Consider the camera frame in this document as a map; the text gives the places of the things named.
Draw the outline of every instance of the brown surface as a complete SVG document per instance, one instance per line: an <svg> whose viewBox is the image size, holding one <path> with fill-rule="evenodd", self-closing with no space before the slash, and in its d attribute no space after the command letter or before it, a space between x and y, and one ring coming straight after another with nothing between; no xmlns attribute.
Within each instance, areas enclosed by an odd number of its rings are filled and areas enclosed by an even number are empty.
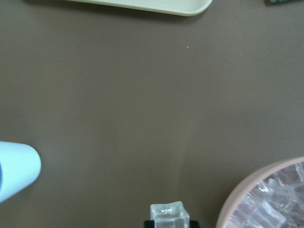
<svg viewBox="0 0 304 228"><path fill-rule="evenodd" d="M244 177L304 155L303 12L2 0L0 140L36 148L43 169L0 205L1 227L141 228L176 200L214 227Z"/></svg>

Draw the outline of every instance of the bowl of ice cubes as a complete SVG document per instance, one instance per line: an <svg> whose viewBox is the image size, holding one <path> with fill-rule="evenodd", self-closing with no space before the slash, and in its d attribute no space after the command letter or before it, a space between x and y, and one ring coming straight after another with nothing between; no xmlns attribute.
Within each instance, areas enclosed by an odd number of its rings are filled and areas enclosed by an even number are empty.
<svg viewBox="0 0 304 228"><path fill-rule="evenodd" d="M216 228L304 228L304 157L245 178L226 200Z"/></svg>

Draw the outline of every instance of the light blue cup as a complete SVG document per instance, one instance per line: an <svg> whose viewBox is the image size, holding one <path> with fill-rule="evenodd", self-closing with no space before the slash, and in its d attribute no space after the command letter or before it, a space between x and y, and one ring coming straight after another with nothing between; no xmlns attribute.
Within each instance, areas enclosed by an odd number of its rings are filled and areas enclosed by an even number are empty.
<svg viewBox="0 0 304 228"><path fill-rule="evenodd" d="M41 160L35 149L0 141L0 203L33 183L40 170Z"/></svg>

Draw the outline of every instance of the tray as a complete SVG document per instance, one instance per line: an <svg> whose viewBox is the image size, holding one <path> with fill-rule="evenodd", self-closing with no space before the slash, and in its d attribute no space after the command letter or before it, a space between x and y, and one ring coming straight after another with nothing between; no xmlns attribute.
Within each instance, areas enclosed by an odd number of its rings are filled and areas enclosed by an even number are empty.
<svg viewBox="0 0 304 228"><path fill-rule="evenodd" d="M204 11L212 0L69 0L137 10L147 10L181 16L193 16Z"/></svg>

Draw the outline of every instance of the cup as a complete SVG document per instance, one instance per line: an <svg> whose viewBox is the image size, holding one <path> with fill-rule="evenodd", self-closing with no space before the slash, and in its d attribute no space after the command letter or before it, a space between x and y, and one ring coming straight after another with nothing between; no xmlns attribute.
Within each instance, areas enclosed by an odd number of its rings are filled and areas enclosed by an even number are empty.
<svg viewBox="0 0 304 228"><path fill-rule="evenodd" d="M0 141L0 203L33 183L40 170L41 160L35 149Z"/></svg>

